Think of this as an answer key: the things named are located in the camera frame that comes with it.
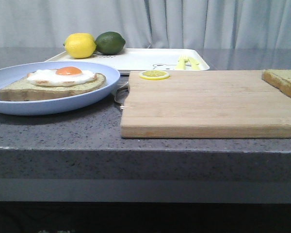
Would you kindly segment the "front yellow lemon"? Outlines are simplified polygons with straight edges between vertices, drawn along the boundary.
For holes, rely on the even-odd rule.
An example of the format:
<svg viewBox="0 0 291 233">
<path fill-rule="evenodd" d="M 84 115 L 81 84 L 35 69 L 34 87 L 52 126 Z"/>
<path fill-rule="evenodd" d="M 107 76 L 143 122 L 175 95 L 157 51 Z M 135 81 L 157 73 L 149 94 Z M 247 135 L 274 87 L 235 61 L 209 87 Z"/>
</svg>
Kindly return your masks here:
<svg viewBox="0 0 291 233">
<path fill-rule="evenodd" d="M 88 58 L 96 50 L 93 39 L 88 37 L 77 37 L 65 41 L 65 51 L 73 58 Z"/>
</svg>

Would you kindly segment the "fried egg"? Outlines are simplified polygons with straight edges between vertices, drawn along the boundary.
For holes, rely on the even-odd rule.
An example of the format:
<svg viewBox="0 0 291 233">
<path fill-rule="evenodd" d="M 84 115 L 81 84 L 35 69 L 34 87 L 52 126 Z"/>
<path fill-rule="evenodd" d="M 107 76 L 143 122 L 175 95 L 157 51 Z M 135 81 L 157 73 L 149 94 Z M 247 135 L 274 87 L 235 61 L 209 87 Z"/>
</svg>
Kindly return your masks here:
<svg viewBox="0 0 291 233">
<path fill-rule="evenodd" d="M 27 76 L 27 80 L 39 86 L 73 86 L 92 82 L 97 75 L 77 67 L 62 67 L 60 69 L 39 69 Z"/>
</svg>

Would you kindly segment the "yellow plastic fork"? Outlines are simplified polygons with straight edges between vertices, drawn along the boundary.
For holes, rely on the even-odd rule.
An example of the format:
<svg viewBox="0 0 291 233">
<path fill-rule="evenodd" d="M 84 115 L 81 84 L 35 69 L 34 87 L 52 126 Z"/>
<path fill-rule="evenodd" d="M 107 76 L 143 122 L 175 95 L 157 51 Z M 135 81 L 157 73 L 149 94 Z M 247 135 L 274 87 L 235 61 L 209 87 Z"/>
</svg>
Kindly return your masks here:
<svg viewBox="0 0 291 233">
<path fill-rule="evenodd" d="M 180 55 L 175 70 L 185 70 L 187 62 L 187 55 Z"/>
</svg>

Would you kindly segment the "yellow plastic knife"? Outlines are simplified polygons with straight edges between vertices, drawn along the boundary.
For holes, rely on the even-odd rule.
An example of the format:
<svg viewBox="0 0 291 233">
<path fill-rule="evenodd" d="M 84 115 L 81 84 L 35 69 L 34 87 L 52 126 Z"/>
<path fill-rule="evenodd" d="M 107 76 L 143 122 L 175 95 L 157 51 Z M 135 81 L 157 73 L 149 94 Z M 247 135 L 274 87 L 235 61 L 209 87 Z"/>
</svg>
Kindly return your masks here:
<svg viewBox="0 0 291 233">
<path fill-rule="evenodd" d="M 189 63 L 191 64 L 191 70 L 200 70 L 199 62 L 196 59 L 192 57 L 188 57 L 187 59 Z"/>
</svg>

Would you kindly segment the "rear yellow lemon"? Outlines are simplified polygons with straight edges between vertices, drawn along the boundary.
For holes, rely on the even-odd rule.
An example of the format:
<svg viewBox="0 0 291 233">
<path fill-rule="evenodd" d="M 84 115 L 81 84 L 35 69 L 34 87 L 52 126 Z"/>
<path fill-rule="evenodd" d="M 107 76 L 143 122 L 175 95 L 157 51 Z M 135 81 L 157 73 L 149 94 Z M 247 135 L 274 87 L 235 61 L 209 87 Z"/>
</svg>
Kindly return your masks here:
<svg viewBox="0 0 291 233">
<path fill-rule="evenodd" d="M 63 46 L 66 45 L 66 42 L 70 39 L 76 39 L 76 38 L 89 38 L 91 40 L 95 40 L 94 37 L 90 33 L 72 33 L 70 34 L 64 41 Z"/>
</svg>

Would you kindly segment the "grey curtain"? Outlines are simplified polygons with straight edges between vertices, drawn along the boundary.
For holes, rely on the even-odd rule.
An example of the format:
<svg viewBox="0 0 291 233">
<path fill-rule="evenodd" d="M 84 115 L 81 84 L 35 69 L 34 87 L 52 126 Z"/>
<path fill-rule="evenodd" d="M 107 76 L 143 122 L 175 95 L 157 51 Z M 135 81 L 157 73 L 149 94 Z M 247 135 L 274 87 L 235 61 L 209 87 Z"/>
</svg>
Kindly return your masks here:
<svg viewBox="0 0 291 233">
<path fill-rule="evenodd" d="M 107 31 L 129 48 L 291 49 L 291 0 L 0 0 L 0 47 Z"/>
</svg>

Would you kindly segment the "yellow lemon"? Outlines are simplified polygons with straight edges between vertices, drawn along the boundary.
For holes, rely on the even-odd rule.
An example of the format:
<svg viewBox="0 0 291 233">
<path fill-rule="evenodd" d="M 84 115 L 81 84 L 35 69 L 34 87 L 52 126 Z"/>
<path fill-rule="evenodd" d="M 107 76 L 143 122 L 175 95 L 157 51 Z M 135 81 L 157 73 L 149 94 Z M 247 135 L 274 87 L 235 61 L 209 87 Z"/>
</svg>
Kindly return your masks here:
<svg viewBox="0 0 291 233">
<path fill-rule="evenodd" d="M 90 33 L 72 33 L 70 34 L 64 41 L 63 46 L 66 45 L 66 42 L 70 39 L 76 39 L 76 38 L 89 38 L 91 40 L 95 40 L 94 37 Z"/>
<path fill-rule="evenodd" d="M 77 37 L 65 41 L 65 51 L 73 58 L 88 58 L 96 50 L 93 39 L 88 37 Z"/>
</svg>

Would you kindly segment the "light blue round plate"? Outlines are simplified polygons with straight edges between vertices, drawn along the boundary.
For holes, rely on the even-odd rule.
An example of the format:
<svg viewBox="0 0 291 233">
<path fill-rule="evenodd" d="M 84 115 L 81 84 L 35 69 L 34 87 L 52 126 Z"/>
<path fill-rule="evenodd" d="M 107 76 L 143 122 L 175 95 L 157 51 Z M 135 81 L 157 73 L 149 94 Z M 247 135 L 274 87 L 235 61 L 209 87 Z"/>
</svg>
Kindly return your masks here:
<svg viewBox="0 0 291 233">
<path fill-rule="evenodd" d="M 0 113 L 16 116 L 39 116 L 76 110 L 107 97 L 116 88 L 120 79 L 120 72 L 117 69 L 103 64 L 68 61 L 38 62 L 0 69 L 0 89 L 25 77 L 32 71 L 67 66 L 101 73 L 106 77 L 106 85 L 92 92 L 59 99 L 0 101 Z"/>
</svg>

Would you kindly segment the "bread slice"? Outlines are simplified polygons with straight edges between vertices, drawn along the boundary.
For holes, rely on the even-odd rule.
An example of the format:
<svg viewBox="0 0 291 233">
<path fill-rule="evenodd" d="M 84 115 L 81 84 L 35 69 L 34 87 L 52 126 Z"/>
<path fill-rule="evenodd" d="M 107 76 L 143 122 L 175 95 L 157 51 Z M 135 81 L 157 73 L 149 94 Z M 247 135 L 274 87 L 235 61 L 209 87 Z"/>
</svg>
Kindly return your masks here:
<svg viewBox="0 0 291 233">
<path fill-rule="evenodd" d="M 1 101 L 36 101 L 71 97 L 98 90 L 106 85 L 106 77 L 96 74 L 96 79 L 73 86 L 38 86 L 28 82 L 27 77 L 0 89 Z"/>
<path fill-rule="evenodd" d="M 261 78 L 291 98 L 291 69 L 267 69 Z"/>
</svg>

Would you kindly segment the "wooden cutting board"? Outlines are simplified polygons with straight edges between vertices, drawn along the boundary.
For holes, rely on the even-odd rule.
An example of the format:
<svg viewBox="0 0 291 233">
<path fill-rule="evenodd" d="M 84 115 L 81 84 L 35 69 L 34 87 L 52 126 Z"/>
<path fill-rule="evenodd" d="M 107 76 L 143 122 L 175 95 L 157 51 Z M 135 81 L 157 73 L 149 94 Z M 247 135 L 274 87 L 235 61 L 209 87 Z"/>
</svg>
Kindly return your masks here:
<svg viewBox="0 0 291 233">
<path fill-rule="evenodd" d="M 291 138 L 291 98 L 260 70 L 170 71 L 164 80 L 129 75 L 124 138 Z"/>
</svg>

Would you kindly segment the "lemon slice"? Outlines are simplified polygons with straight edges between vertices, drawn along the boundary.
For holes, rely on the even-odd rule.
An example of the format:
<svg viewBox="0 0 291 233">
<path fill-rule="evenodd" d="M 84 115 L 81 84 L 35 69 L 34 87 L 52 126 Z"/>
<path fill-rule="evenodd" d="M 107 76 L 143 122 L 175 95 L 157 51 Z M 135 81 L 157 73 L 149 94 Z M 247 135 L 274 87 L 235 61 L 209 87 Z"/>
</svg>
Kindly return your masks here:
<svg viewBox="0 0 291 233">
<path fill-rule="evenodd" d="M 164 80 L 170 77 L 170 74 L 163 70 L 145 70 L 139 73 L 139 77 L 145 80 Z"/>
</svg>

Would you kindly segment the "white bear-print tray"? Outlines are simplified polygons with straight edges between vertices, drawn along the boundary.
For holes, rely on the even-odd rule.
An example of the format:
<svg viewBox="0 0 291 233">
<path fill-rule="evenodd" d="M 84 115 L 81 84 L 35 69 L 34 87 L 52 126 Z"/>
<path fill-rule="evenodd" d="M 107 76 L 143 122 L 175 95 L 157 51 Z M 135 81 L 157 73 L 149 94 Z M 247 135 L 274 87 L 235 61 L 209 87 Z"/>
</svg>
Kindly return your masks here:
<svg viewBox="0 0 291 233">
<path fill-rule="evenodd" d="M 90 58 L 74 59 L 66 51 L 50 59 L 48 62 L 60 61 L 75 64 L 76 62 L 94 63 L 110 66 L 121 74 L 129 74 L 137 70 L 174 70 L 180 56 L 185 55 L 198 61 L 199 70 L 208 70 L 209 65 L 195 50 L 191 49 L 123 49 L 117 55 L 102 55 L 95 52 Z"/>
</svg>

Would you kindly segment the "green lime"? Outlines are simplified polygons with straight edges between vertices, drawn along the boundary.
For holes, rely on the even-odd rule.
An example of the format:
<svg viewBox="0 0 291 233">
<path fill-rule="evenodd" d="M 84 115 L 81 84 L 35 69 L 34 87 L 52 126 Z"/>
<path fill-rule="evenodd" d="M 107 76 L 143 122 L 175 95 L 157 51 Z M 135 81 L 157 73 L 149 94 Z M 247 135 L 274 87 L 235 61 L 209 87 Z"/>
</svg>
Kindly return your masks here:
<svg viewBox="0 0 291 233">
<path fill-rule="evenodd" d="M 96 51 L 105 55 L 118 54 L 125 46 L 126 41 L 117 32 L 104 32 L 96 40 Z"/>
</svg>

